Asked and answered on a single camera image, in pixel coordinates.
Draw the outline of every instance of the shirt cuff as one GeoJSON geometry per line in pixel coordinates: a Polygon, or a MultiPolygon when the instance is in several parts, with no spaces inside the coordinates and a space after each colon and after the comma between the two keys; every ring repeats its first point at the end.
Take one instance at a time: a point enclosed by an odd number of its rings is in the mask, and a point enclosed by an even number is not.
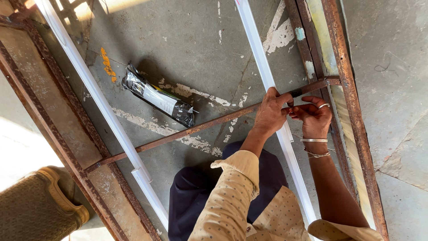
{"type": "Polygon", "coordinates": [[[308,233],[325,241],[338,241],[347,238],[356,241],[383,241],[379,232],[371,228],[352,227],[322,219],[313,221],[308,227],[308,233]]]}
{"type": "Polygon", "coordinates": [[[211,168],[218,167],[223,170],[233,168],[248,177],[254,184],[251,200],[259,195],[259,159],[254,153],[246,150],[237,151],[227,159],[217,160],[211,164],[211,168]]]}

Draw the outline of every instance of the orange paint stain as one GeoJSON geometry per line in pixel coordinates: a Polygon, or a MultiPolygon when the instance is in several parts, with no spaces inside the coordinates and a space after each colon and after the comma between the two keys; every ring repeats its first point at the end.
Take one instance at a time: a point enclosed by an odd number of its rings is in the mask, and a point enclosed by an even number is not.
{"type": "Polygon", "coordinates": [[[116,73],[111,69],[111,66],[110,66],[110,60],[108,59],[108,57],[107,57],[107,53],[106,53],[106,51],[104,50],[104,48],[101,48],[101,55],[100,55],[101,57],[103,57],[103,64],[106,66],[105,68],[104,68],[104,70],[106,71],[106,73],[109,75],[109,76],[112,76],[111,77],[111,81],[114,83],[114,82],[116,82],[116,80],[117,80],[117,78],[115,77],[116,76],[116,73]]]}

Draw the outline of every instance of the shirt sleeve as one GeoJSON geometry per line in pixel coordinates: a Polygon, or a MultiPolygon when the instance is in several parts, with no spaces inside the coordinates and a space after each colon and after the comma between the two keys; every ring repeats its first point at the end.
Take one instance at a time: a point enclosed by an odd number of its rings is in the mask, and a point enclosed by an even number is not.
{"type": "Polygon", "coordinates": [[[371,228],[357,228],[322,219],[312,222],[308,227],[308,233],[325,241],[383,241],[382,236],[371,228]]]}
{"type": "Polygon", "coordinates": [[[250,151],[237,151],[211,164],[211,168],[217,167],[223,173],[198,217],[190,241],[246,239],[248,208],[259,194],[259,159],[250,151]]]}

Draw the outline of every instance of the black plastic packaging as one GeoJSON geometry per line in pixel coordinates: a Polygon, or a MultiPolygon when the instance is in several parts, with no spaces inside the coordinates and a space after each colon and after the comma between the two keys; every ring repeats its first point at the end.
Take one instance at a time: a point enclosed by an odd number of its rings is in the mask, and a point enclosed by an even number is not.
{"type": "Polygon", "coordinates": [[[131,62],[126,68],[126,76],[122,79],[122,86],[183,126],[189,128],[195,124],[192,106],[150,84],[131,62]]]}

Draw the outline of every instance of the beige polka dot shirt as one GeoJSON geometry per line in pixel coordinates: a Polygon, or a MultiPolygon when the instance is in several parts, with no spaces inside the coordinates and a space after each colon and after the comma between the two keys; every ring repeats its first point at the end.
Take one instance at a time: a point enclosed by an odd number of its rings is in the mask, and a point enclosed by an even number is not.
{"type": "Polygon", "coordinates": [[[325,220],[311,223],[308,231],[294,193],[282,187],[262,214],[247,223],[250,202],[259,194],[259,160],[250,151],[238,151],[211,168],[223,173],[189,237],[190,241],[310,241],[308,232],[326,241],[383,241],[378,232],[325,220]]]}

